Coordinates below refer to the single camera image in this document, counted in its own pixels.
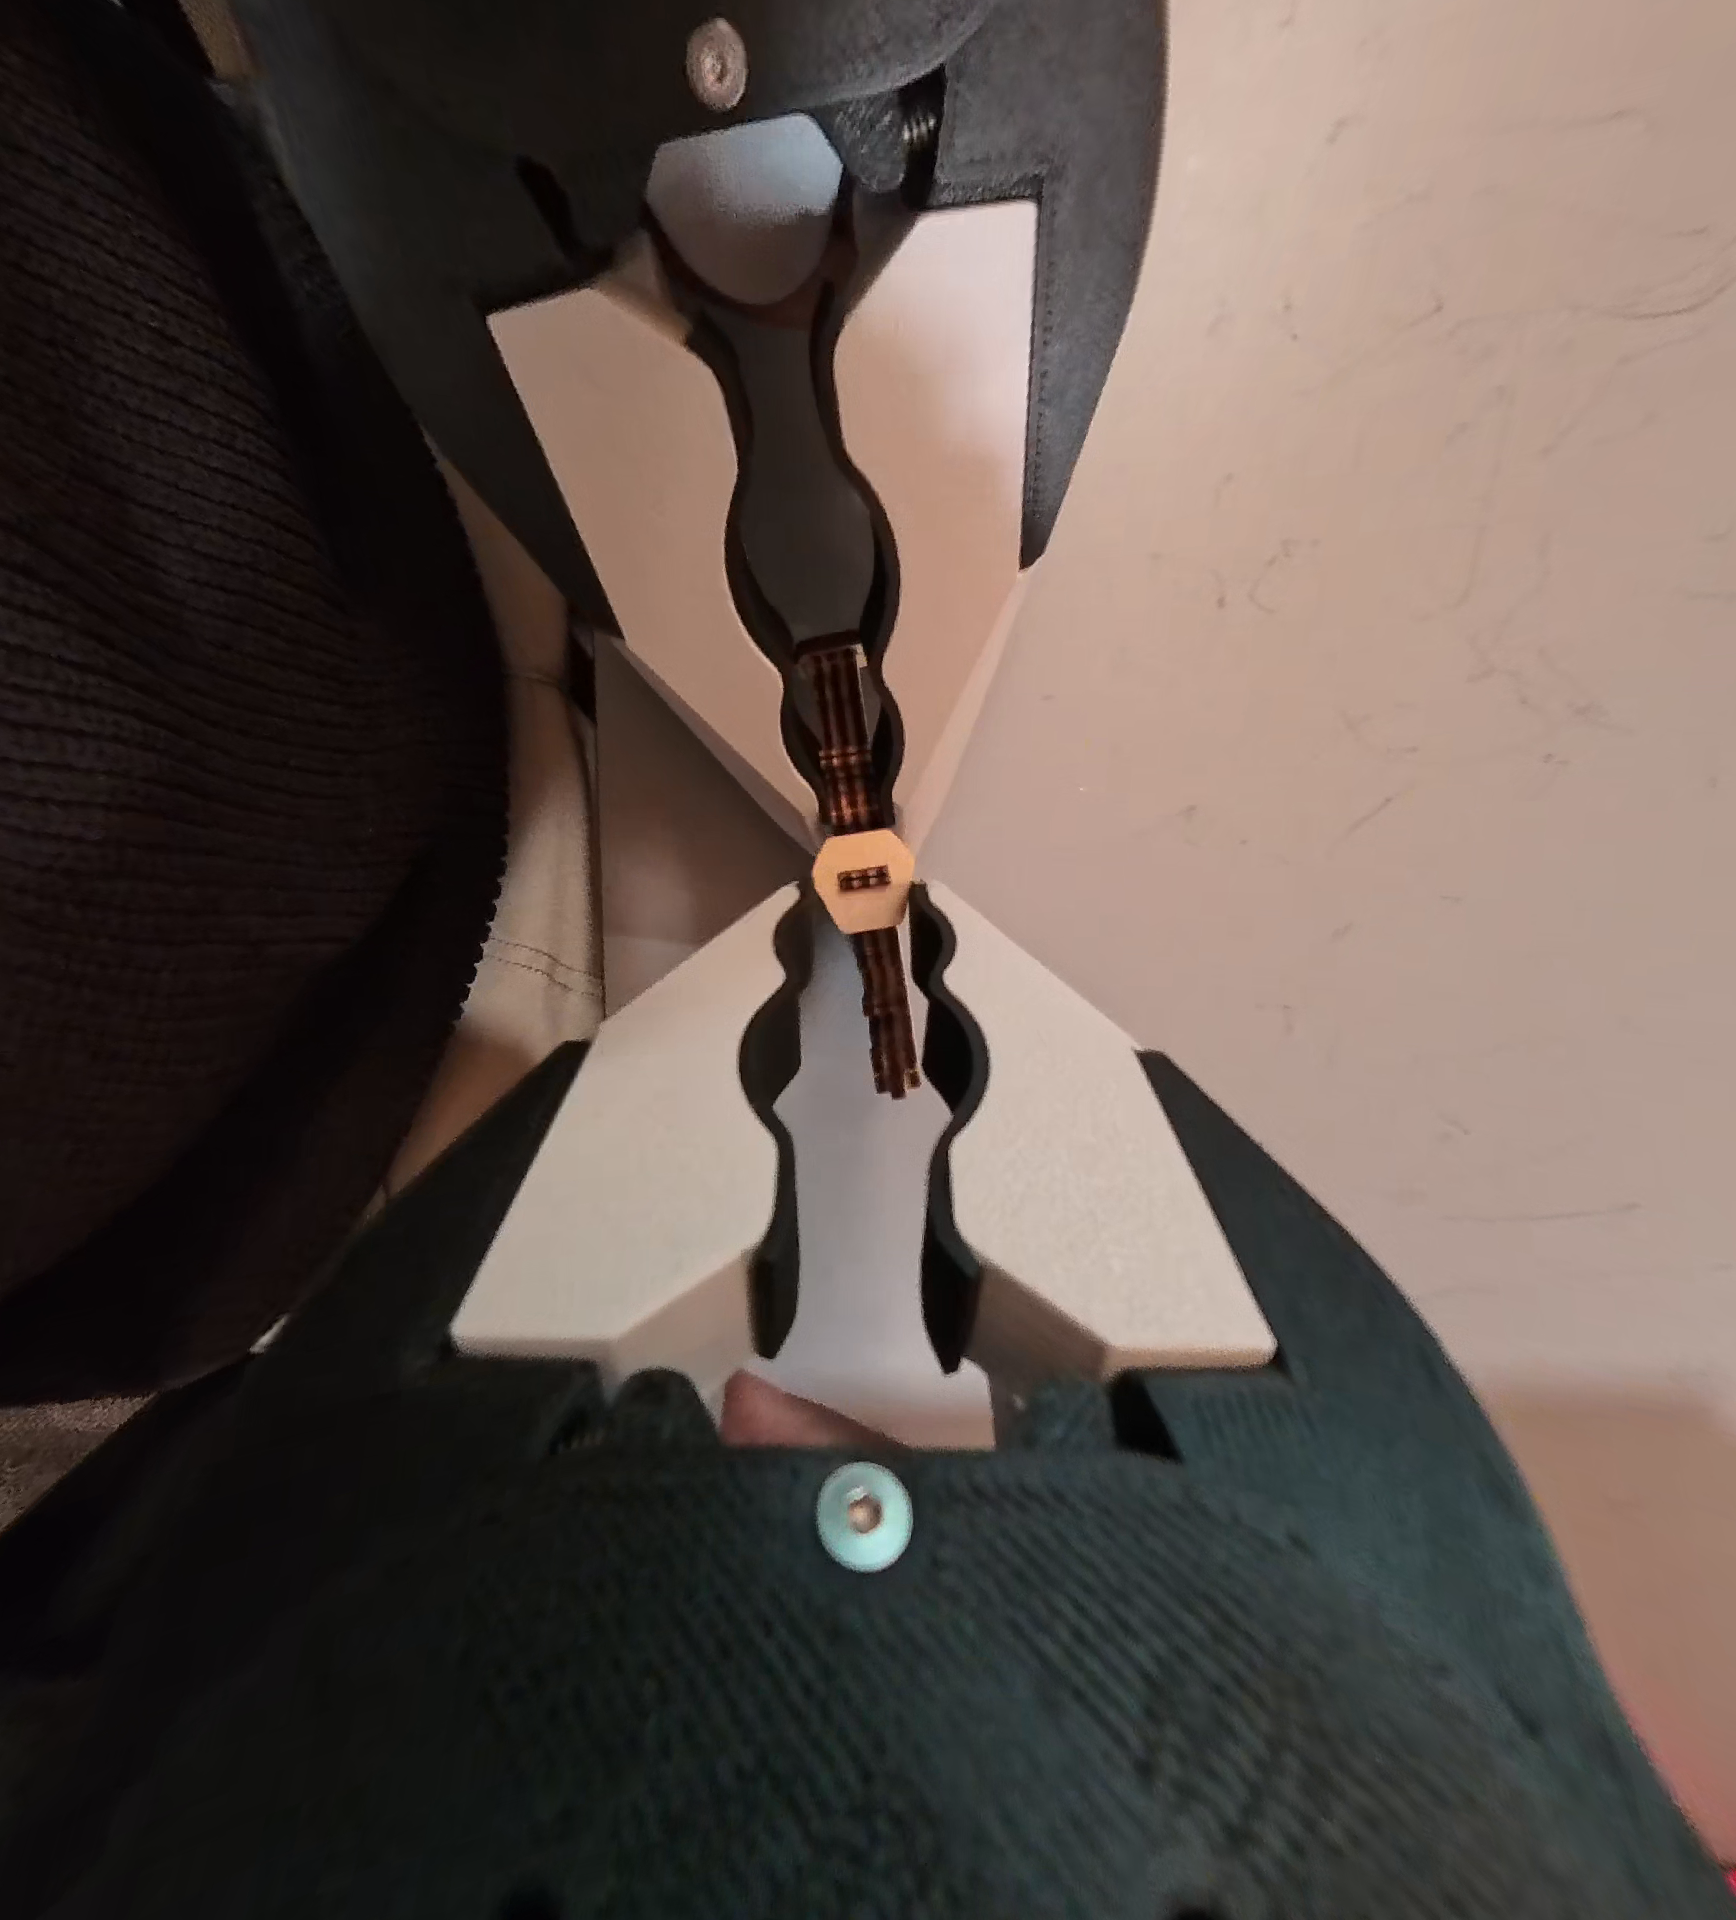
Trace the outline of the grey desk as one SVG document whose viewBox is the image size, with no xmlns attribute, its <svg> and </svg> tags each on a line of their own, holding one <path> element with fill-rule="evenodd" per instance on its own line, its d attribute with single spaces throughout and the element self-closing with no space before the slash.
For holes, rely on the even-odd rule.
<svg viewBox="0 0 1736 1920">
<path fill-rule="evenodd" d="M 1736 1860 L 1736 2 L 1175 2 L 930 873 L 1408 1289 Z"/>
</svg>

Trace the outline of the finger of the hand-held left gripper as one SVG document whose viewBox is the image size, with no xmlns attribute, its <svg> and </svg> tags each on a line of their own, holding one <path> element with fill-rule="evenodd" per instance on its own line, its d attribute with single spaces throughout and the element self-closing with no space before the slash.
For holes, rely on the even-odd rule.
<svg viewBox="0 0 1736 1920">
<path fill-rule="evenodd" d="M 802 850 L 816 797 L 784 726 L 784 678 L 737 613 L 727 526 L 737 454 L 727 398 L 660 275 L 495 310 L 516 385 L 639 678 Z"/>
<path fill-rule="evenodd" d="M 857 262 L 833 324 L 833 417 L 878 549 L 861 642 L 902 736 L 888 746 L 889 802 L 920 850 L 1025 592 L 1036 209 L 847 210 Z"/>
</svg>

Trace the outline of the person's right hand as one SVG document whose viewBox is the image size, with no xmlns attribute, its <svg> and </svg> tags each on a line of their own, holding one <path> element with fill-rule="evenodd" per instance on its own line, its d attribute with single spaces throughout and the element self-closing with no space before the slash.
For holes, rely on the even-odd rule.
<svg viewBox="0 0 1736 1920">
<path fill-rule="evenodd" d="M 881 1435 L 840 1410 L 787 1392 L 781 1384 L 737 1370 L 727 1377 L 719 1438 L 729 1449 L 864 1452 Z"/>
</svg>

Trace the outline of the person's black sweater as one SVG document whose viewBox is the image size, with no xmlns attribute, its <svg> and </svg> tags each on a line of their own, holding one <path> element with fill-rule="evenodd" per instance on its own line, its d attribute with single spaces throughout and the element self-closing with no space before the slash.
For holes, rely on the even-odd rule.
<svg viewBox="0 0 1736 1920">
<path fill-rule="evenodd" d="M 0 2 L 0 1403 L 255 1341 L 440 1064 L 505 849 L 493 619 L 255 138 Z"/>
</svg>

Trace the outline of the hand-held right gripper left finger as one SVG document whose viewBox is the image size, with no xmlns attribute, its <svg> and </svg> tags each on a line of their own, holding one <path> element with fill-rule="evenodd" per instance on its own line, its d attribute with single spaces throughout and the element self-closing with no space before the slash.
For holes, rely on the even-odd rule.
<svg viewBox="0 0 1736 1920">
<path fill-rule="evenodd" d="M 598 1029 L 450 1339 L 601 1373 L 734 1373 L 784 1349 L 799 1207 L 778 1114 L 799 1072 L 808 892 L 778 887 Z"/>
</svg>

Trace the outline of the brown wooden puzzle assembly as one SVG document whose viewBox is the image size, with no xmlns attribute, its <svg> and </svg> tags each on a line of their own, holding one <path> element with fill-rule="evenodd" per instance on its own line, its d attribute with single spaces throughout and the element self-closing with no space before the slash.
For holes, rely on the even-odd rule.
<svg viewBox="0 0 1736 1920">
<path fill-rule="evenodd" d="M 864 651 L 854 636 L 799 647 L 795 678 L 808 697 L 820 846 L 833 830 L 894 829 L 894 805 L 875 778 Z M 918 1042 L 903 983 L 903 918 L 894 929 L 846 936 L 857 963 L 860 1007 L 871 1042 L 871 1077 L 881 1097 L 918 1088 Z"/>
</svg>

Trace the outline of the hexagonal wooden puzzle piece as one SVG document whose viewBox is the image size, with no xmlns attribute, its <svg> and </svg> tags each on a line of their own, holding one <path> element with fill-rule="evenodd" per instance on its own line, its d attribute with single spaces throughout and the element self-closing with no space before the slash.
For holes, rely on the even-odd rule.
<svg viewBox="0 0 1736 1920">
<path fill-rule="evenodd" d="M 833 830 L 808 876 L 841 936 L 894 929 L 912 887 L 912 850 L 894 829 Z"/>
</svg>

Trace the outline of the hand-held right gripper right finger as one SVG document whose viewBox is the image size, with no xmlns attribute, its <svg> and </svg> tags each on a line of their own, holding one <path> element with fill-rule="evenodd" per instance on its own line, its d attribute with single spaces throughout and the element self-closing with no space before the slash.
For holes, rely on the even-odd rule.
<svg viewBox="0 0 1736 1920">
<path fill-rule="evenodd" d="M 944 885 L 912 892 L 920 1074 L 946 1108 L 918 1293 L 940 1373 L 1116 1377 L 1277 1355 L 1153 1057 Z"/>
</svg>

